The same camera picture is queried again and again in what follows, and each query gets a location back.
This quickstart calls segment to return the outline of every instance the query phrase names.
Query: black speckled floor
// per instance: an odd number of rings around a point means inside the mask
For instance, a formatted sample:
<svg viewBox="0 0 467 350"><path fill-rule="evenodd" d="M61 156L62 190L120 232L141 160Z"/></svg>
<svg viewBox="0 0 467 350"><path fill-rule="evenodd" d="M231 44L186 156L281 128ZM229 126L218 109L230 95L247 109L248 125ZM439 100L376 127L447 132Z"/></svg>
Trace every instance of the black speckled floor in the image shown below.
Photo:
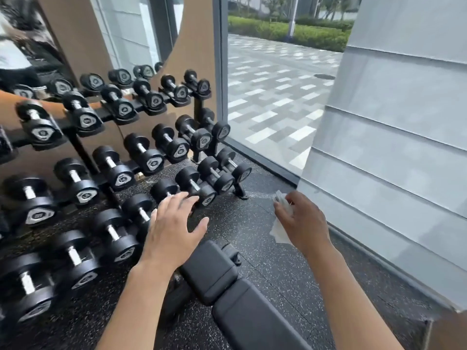
<svg viewBox="0 0 467 350"><path fill-rule="evenodd" d="M237 156L237 161L246 160ZM173 177L189 161L168 167L155 177L119 193L120 199L148 192L161 177ZM252 163L253 173L244 187L246 201L227 193L189 220L194 229L203 216L209 216L207 238L220 246L231 243L242 254L242 277L247 277L270 300L291 325L307 339L315 350L334 349L319 288L303 257L289 245L278 245L269 235L275 216L272 196L277 190L289 192L289 184ZM68 220L37 231L12 246L2 256L23 253L50 235L83 226L84 221L104 203L75 213ZM332 236L357 280L383 315L406 349L420 349L425 320L436 318L441 306L337 236ZM107 323L123 288L129 266L118 266L106 274L84 294L43 315L33 324L19 327L15 336L0 349L93 349ZM191 301L176 319L161 329L155 349L228 349L224 337L215 326L211 310Z"/></svg>

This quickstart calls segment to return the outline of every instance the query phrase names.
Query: forearm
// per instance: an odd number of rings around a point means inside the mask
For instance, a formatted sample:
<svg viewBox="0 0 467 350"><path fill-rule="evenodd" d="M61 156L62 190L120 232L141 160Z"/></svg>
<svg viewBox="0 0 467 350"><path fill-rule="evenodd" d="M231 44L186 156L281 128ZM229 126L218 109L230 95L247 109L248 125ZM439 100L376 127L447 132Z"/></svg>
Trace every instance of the forearm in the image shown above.
<svg viewBox="0 0 467 350"><path fill-rule="evenodd" d="M137 264L96 349L152 350L170 278L162 265Z"/></svg>
<svg viewBox="0 0 467 350"><path fill-rule="evenodd" d="M332 245L318 258L307 258L323 295L324 307L338 350L402 350Z"/></svg>

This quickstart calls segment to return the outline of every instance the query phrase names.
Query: paved walkway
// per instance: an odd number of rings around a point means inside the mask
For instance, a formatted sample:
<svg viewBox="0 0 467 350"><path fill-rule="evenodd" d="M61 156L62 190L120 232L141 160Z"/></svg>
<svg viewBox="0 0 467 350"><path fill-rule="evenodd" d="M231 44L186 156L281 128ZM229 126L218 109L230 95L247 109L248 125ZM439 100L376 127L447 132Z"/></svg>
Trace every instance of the paved walkway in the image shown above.
<svg viewBox="0 0 467 350"><path fill-rule="evenodd" d="M342 53L229 35L230 136L301 175Z"/></svg>

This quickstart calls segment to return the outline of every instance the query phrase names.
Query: weight bench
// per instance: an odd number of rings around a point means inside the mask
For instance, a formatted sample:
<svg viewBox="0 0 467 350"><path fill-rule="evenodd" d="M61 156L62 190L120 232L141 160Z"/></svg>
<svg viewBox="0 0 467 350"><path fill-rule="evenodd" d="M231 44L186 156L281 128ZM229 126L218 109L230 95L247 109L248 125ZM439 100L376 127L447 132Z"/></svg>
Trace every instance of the weight bench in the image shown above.
<svg viewBox="0 0 467 350"><path fill-rule="evenodd" d="M215 244L199 244L180 268L233 350L311 350L274 306Z"/></svg>

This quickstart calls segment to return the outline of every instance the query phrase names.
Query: white panel wall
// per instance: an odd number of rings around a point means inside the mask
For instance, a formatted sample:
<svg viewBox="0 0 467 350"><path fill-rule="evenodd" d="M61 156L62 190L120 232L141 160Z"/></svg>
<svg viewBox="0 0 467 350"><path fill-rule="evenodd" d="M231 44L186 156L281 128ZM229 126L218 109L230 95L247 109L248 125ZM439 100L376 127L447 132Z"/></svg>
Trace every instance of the white panel wall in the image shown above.
<svg viewBox="0 0 467 350"><path fill-rule="evenodd" d="M140 0L91 0L114 68L159 61L146 3Z"/></svg>
<svg viewBox="0 0 467 350"><path fill-rule="evenodd" d="M467 309L467 0L363 0L299 189Z"/></svg>

